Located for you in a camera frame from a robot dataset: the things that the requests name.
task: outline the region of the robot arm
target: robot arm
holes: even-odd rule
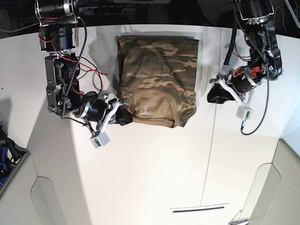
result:
[[[126,102],[117,101],[116,98],[106,102],[108,95],[102,91],[103,87],[99,93],[90,91],[84,94],[80,91],[78,77],[81,67],[94,71],[99,77],[105,74],[100,73],[96,67],[92,69],[80,62],[86,44],[87,29],[84,20],[78,16],[78,1],[36,0],[35,4],[36,16],[41,24],[38,34],[40,48],[41,51],[49,53],[45,58],[48,110],[61,119],[76,122],[82,119],[84,123],[79,123],[89,129],[95,147],[104,146],[109,141],[104,132],[107,124],[126,125],[132,122],[132,115],[120,108]],[[79,57],[76,57],[71,51],[78,46],[79,20],[85,29],[85,41]],[[67,117],[68,113],[73,114],[77,120]],[[91,121],[97,123],[96,131],[91,127]]]
[[[231,53],[233,52],[237,27],[243,31],[245,41],[250,46],[250,59],[245,60],[241,57],[247,61],[246,66],[238,67],[235,70],[232,69],[225,75],[219,74],[216,79],[210,80],[210,83],[214,83],[214,86],[208,93],[208,102],[223,104],[228,100],[236,101],[240,105],[237,116],[244,120],[241,132],[245,126],[249,112],[252,111],[250,103],[244,102],[246,99],[245,95],[260,86],[263,80],[267,80],[269,84],[269,81],[278,79],[283,73],[274,24],[268,21],[269,16],[272,14],[274,14],[274,10],[270,0],[235,1],[234,17],[236,24],[232,30],[230,48],[224,64],[228,65]],[[241,20],[246,22],[245,28],[242,27]]]

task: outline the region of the white table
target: white table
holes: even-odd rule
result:
[[[51,179],[70,224],[166,224],[170,208],[229,203],[228,223],[245,203],[257,168],[274,156],[278,138],[299,99],[290,79],[297,64],[297,40],[278,37],[285,76],[270,86],[270,110],[256,135],[240,134],[237,105],[207,103],[209,79],[222,69],[230,29],[178,25],[122,25],[88,28],[83,54],[100,71],[117,75],[120,35],[188,36],[199,39],[197,113],[184,128],[143,124],[107,128],[111,142],[94,149],[86,128],[61,121],[47,111],[46,53],[39,51],[37,34],[0,40],[0,120],[8,121],[9,136],[32,153],[38,176]],[[84,33],[80,32],[80,43]],[[244,46],[243,36],[237,45]],[[231,67],[240,64],[232,56]],[[92,75],[81,81],[83,91],[94,90]],[[255,113],[245,131],[253,129],[264,110],[266,85],[255,89]]]

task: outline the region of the red component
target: red component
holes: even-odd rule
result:
[[[256,78],[257,77],[256,73],[260,73],[260,72],[261,72],[260,67],[253,67],[252,68],[252,78]]]

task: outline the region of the camouflage t-shirt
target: camouflage t-shirt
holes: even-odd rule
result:
[[[196,112],[198,40],[184,37],[119,38],[121,98],[134,122],[184,126]]]

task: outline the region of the white tabletop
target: white tabletop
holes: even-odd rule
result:
[[[228,223],[241,210],[257,168],[270,163],[289,116],[291,96],[300,99],[297,40],[278,37],[285,75],[271,83],[267,118],[256,135],[240,134],[237,105],[206,100],[225,58],[230,29],[179,25],[122,25],[88,28],[83,54],[109,74],[104,88],[117,76],[117,37],[121,35],[187,36],[199,39],[197,113],[184,128],[143,124],[109,125],[111,142],[94,149],[88,130],[61,121],[47,111],[46,53],[37,34],[0,40],[0,120],[8,121],[9,136],[31,152],[38,176],[54,183],[70,224],[165,224],[170,208],[229,203]],[[80,43],[84,33],[80,30]],[[237,45],[248,54],[243,36]],[[232,56],[231,67],[242,63]],[[86,75],[81,89],[94,90],[96,76]],[[264,111],[266,83],[255,89],[255,110],[245,131]]]

